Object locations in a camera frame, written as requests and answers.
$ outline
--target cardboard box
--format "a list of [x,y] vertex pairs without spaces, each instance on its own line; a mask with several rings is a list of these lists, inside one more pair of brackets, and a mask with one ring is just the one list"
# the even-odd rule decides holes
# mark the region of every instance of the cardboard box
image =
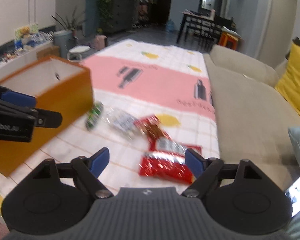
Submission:
[[46,48],[37,52],[37,59],[42,59],[43,57],[47,57],[47,56],[60,57],[60,47],[53,45],[50,48]]
[[60,112],[63,117],[57,129],[35,127],[30,143],[0,141],[0,172],[4,176],[93,106],[90,69],[55,56],[25,66],[0,80],[0,84],[35,96],[37,108]]

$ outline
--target orange stool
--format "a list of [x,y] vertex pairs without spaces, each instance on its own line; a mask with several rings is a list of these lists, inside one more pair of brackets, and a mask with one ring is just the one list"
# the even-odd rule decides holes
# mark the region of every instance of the orange stool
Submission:
[[[227,46],[228,42],[232,43],[231,47]],[[236,50],[237,46],[238,46],[238,42],[239,42],[238,37],[235,37],[235,36],[233,36],[229,33],[223,32],[221,37],[220,37],[220,41],[219,41],[218,45]]]

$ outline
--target yellow pillow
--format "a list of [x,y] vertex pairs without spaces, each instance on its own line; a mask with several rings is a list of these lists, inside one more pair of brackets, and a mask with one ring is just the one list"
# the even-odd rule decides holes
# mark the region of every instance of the yellow pillow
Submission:
[[275,89],[300,115],[300,47],[292,44],[288,67]]

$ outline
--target gray trash can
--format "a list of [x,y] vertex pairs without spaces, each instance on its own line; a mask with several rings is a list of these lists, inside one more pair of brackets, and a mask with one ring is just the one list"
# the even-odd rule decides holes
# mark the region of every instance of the gray trash can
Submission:
[[72,31],[63,30],[53,34],[53,43],[60,47],[60,57],[67,58],[68,48],[67,42],[72,40]]

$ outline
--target red snack bag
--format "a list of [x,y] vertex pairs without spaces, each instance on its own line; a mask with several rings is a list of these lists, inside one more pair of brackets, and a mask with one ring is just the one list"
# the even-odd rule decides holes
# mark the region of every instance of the red snack bag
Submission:
[[185,152],[192,148],[201,153],[200,146],[186,146],[161,137],[150,145],[140,164],[139,175],[160,177],[167,180],[191,184],[193,175],[185,163]]
[[160,127],[158,126],[159,123],[160,121],[155,115],[144,117],[133,122],[133,124],[147,136],[150,144],[161,137],[170,139],[169,135],[165,131],[160,129]]

